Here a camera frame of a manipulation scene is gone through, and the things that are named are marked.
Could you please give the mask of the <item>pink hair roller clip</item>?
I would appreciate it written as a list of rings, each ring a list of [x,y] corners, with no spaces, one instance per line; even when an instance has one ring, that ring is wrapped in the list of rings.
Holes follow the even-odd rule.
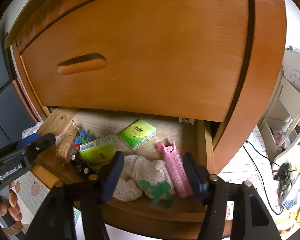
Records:
[[[175,141],[173,141],[172,146],[165,146],[162,142],[160,142],[158,143],[157,150],[164,158],[175,191],[178,193],[179,197],[184,199],[191,196],[193,192]]]

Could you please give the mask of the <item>white fluffy cloth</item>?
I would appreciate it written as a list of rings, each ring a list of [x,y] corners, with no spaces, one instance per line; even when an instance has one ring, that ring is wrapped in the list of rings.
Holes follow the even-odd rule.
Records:
[[[146,180],[154,186],[167,182],[171,186],[170,194],[175,194],[165,161],[150,161],[143,156],[133,154],[125,156],[123,170],[113,197],[124,202],[131,202],[145,194],[153,199],[149,190],[142,190],[139,187],[138,183],[142,180]]]

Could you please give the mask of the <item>green tissue pack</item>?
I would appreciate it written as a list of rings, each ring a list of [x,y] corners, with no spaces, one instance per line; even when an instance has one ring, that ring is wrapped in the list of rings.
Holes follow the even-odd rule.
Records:
[[[133,152],[157,133],[157,129],[145,120],[139,119],[118,134],[119,139]]]
[[[117,149],[113,137],[109,135],[81,145],[79,151],[90,166],[95,166],[110,161]]]

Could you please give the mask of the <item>black toy car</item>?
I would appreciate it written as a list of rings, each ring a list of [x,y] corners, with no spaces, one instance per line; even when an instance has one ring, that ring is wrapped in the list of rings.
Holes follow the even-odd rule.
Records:
[[[89,181],[98,178],[98,173],[93,170],[85,160],[79,158],[77,155],[73,154],[71,156],[70,163],[82,180]]]

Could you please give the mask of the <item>green toy figure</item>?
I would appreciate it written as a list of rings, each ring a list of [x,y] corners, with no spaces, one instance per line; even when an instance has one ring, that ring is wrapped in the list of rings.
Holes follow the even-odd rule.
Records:
[[[172,198],[170,194],[171,186],[169,183],[163,182],[154,186],[151,185],[148,181],[142,180],[138,183],[138,185],[142,190],[149,190],[150,193],[153,195],[153,200],[150,204],[150,207],[152,209],[157,208],[157,205],[162,197],[164,197],[164,200],[166,201],[164,204],[165,208],[168,209],[172,206]]]

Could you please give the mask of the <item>colourful building block toy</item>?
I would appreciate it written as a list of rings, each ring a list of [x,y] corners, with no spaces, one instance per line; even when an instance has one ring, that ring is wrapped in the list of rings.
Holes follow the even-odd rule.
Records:
[[[82,129],[79,132],[79,136],[75,139],[75,146],[79,150],[81,145],[91,141],[93,141],[93,136]]]

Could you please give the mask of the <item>woven beige pouch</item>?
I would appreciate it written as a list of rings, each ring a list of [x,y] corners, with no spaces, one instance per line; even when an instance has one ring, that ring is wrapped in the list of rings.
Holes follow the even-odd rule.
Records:
[[[61,139],[58,140],[56,156],[61,159],[62,162],[68,163],[71,159],[71,156],[77,152],[75,141],[78,133],[78,126],[74,121],[72,121]]]

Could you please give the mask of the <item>lower wooden drawer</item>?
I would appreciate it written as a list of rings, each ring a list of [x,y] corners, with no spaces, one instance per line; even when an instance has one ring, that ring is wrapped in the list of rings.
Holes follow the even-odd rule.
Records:
[[[152,125],[156,134],[136,151],[119,139],[119,133],[137,120]],[[102,206],[107,224],[138,235],[160,239],[196,239],[206,212],[205,206],[193,197],[181,198],[176,186],[170,188],[171,197],[162,197],[156,207],[151,207],[150,189],[141,189],[140,183],[158,186],[171,183],[166,162],[158,145],[175,146],[179,154],[191,152],[197,163],[215,173],[212,136],[208,121],[194,124],[180,122],[177,118],[111,112],[95,109],[57,108],[38,129],[40,135],[64,134],[72,125],[93,134],[96,138],[111,136],[115,148],[125,156],[125,164],[113,198]]]

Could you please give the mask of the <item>white teal shallow tray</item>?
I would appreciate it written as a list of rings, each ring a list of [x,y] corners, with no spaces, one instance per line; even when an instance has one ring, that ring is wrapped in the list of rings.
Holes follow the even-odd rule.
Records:
[[[203,213],[175,212],[167,210],[137,209],[126,211],[101,207],[91,218],[82,218],[83,229],[92,233],[86,239],[99,239],[105,225],[117,229],[159,239],[196,239],[204,218]]]

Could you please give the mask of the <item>black tangled item pile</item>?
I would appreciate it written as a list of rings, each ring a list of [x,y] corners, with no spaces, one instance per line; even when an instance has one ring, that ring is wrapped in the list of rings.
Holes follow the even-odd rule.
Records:
[[[292,169],[290,163],[284,163],[280,166],[277,174],[274,176],[274,180],[279,182],[279,188],[277,190],[277,195],[279,198],[283,198],[286,191],[292,186],[292,173],[295,170]]]

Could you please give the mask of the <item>white lattice shelf unit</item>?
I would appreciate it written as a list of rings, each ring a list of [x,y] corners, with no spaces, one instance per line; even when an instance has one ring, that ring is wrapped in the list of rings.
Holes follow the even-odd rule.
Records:
[[[300,166],[300,52],[286,49],[282,71],[259,130],[273,164]]]

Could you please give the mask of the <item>yellow toy pile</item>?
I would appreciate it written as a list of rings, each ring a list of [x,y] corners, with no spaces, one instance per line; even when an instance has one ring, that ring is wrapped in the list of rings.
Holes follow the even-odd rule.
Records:
[[[275,222],[281,239],[288,239],[300,229],[300,206],[285,211]]]

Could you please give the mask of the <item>wooden nightstand cabinet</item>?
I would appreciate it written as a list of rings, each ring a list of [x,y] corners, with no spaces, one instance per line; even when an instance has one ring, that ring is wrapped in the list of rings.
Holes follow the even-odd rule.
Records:
[[[40,116],[80,107],[216,122],[212,173],[266,110],[286,41],[284,0],[29,0],[8,33]]]

